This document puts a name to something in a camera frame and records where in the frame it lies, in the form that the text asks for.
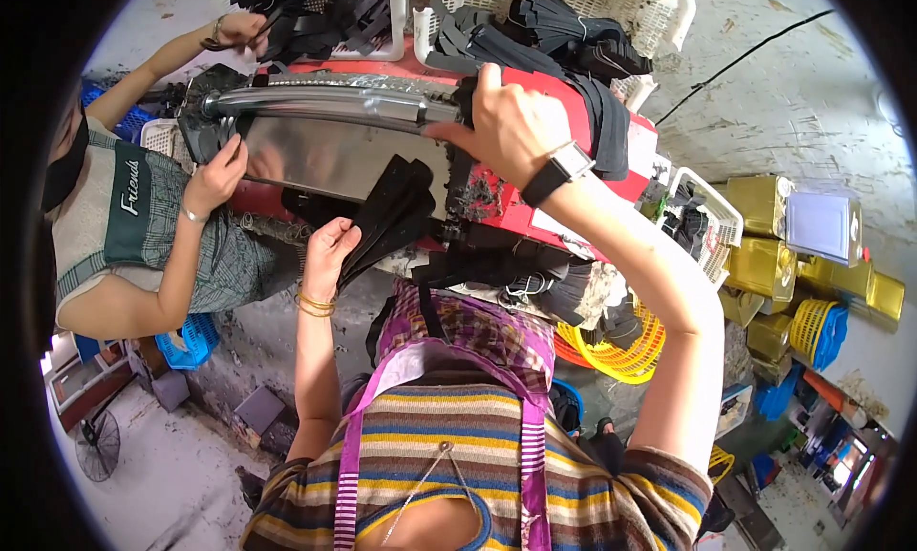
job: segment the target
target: face mask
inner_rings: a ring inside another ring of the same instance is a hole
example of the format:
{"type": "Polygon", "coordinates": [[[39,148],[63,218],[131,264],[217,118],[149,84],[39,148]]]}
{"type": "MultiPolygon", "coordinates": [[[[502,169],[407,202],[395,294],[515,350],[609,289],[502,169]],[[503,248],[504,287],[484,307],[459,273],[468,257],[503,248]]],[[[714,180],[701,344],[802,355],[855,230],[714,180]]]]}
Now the face mask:
{"type": "Polygon", "coordinates": [[[45,174],[45,189],[41,196],[41,212],[48,213],[67,198],[76,187],[76,180],[83,170],[86,148],[89,146],[89,124],[86,115],[76,130],[74,144],[67,154],[48,166],[45,174]]]}

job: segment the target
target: apron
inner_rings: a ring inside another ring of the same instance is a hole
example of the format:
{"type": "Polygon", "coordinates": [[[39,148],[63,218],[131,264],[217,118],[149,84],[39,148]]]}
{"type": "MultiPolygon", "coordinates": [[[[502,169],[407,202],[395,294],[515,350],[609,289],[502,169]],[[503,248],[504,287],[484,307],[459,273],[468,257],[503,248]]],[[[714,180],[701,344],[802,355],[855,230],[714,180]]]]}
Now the apron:
{"type": "MultiPolygon", "coordinates": [[[[110,179],[108,207],[76,198],[72,216],[94,219],[101,232],[76,248],[66,237],[55,247],[69,266],[58,267],[57,305],[99,271],[114,265],[163,270],[175,240],[184,188],[190,176],[171,158],[133,143],[90,131],[92,179],[110,179]]],[[[201,235],[200,258],[190,313],[218,312],[261,300],[287,288],[299,270],[295,249],[274,239],[251,236],[233,223],[224,206],[215,210],[201,235]]]]}
{"type": "Polygon", "coordinates": [[[385,391],[420,378],[425,363],[433,358],[469,361],[522,401],[522,549],[550,549],[544,416],[551,413],[547,391],[554,372],[552,328],[533,317],[511,316],[499,306],[474,299],[434,297],[426,287],[418,289],[401,279],[395,281],[394,292],[386,306],[394,308],[394,313],[380,316],[384,319],[378,341],[382,360],[359,402],[351,404],[346,414],[348,426],[341,447],[335,504],[335,551],[350,551],[356,541],[363,412],[385,391]],[[488,337],[488,330],[494,327],[499,327],[501,339],[488,337]]]}

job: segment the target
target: worker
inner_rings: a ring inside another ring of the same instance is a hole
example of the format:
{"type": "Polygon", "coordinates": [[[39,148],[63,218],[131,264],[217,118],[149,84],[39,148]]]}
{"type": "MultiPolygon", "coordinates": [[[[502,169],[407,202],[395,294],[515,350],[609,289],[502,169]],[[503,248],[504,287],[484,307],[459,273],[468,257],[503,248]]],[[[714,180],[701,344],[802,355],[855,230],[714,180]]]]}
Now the worker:
{"type": "MultiPolygon", "coordinates": [[[[563,105],[480,70],[474,130],[432,126],[517,189],[570,143],[563,105]]],[[[240,545],[269,549],[690,549],[723,381],[722,309],[704,272],[590,171],[540,204],[602,251],[666,327],[620,470],[554,422],[553,327],[395,281],[378,368],[342,406],[330,316],[361,237],[338,218],[309,240],[297,300],[299,427],[240,545]]]]}
{"type": "Polygon", "coordinates": [[[295,282],[296,249],[242,230],[224,208],[246,170],[239,137],[190,177],[173,159],[112,133],[150,87],[204,46],[263,53],[266,20],[229,14],[177,37],[85,113],[75,92],[52,141],[41,202],[61,328],[93,339],[166,333],[189,312],[230,310],[295,282]]]}

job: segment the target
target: silver bracelet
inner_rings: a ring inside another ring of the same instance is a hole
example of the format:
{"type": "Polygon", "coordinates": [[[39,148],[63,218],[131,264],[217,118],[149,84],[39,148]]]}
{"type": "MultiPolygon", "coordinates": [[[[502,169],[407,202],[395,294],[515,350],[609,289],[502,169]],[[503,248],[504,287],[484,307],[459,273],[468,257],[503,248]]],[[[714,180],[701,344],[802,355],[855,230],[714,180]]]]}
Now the silver bracelet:
{"type": "Polygon", "coordinates": [[[181,214],[188,217],[188,220],[191,221],[192,223],[204,224],[207,222],[207,219],[210,218],[210,213],[207,213],[207,214],[192,213],[191,211],[187,209],[187,207],[184,206],[184,203],[181,204],[181,214]]]}

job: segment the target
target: striped shirt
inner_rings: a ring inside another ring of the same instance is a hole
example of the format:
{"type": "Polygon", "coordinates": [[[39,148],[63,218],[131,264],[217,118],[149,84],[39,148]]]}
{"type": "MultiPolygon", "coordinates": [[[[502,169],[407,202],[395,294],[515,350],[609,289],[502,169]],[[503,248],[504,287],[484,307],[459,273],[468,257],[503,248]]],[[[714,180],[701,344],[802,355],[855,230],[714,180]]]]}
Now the striped shirt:
{"type": "MultiPolygon", "coordinates": [[[[463,549],[519,549],[521,401],[491,383],[430,374],[376,398],[364,412],[358,490],[361,534],[396,513],[438,454],[453,459],[481,510],[463,549]]],[[[329,549],[345,421],[326,453],[271,471],[242,536],[246,551],[329,549]]],[[[650,448],[628,449],[610,476],[566,433],[545,422],[548,521],[554,549],[691,549],[713,487],[706,474],[650,448]]],[[[438,465],[415,499],[465,495],[452,465],[438,465]]]]}

